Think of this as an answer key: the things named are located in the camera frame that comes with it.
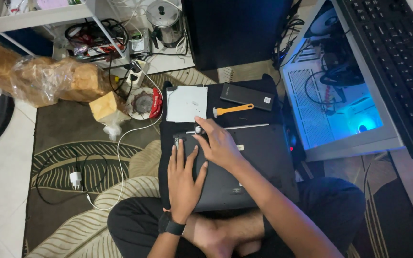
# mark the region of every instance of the kettle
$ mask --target kettle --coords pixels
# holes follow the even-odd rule
[[[146,9],[146,17],[154,29],[151,38],[157,49],[157,39],[165,47],[175,48],[183,38],[181,11],[172,4],[163,1],[152,2]]]

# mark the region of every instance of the black keyboard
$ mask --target black keyboard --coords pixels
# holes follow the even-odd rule
[[[337,0],[413,158],[413,12],[404,0]]]

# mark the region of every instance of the foot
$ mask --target foot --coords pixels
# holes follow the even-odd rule
[[[235,248],[235,251],[237,251],[237,254],[240,257],[244,257],[246,255],[249,255],[250,253],[259,251],[259,249],[261,249],[261,244],[261,240],[240,244]]]
[[[226,231],[214,220],[191,214],[186,222],[183,237],[198,247],[208,258],[230,258],[235,243],[227,238]]]

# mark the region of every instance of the white pc case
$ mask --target white pc case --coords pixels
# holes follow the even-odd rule
[[[374,79],[361,55],[358,44],[347,26],[337,0],[332,0],[333,10],[326,11],[326,1],[319,0],[306,20],[280,68],[286,94],[290,100],[293,116],[307,161],[333,159],[372,153],[403,147],[399,134],[388,114]],[[311,41],[329,38],[330,35],[304,38],[311,24],[319,18],[323,24],[339,22],[364,77],[364,84],[343,89],[345,102],[320,105],[317,102],[337,102],[339,95],[333,87],[323,85],[319,77],[322,71],[323,51],[308,47]]]

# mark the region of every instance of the laptop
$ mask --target laptop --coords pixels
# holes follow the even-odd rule
[[[298,202],[299,192],[284,127],[261,124],[226,129],[243,157],[292,202]],[[176,145],[179,139],[183,139],[186,157],[198,144],[192,137],[193,133],[174,135]],[[194,180],[205,161],[203,150],[199,148],[192,172]],[[209,162],[203,190],[194,212],[251,207],[256,207],[256,203],[240,182],[224,168]]]

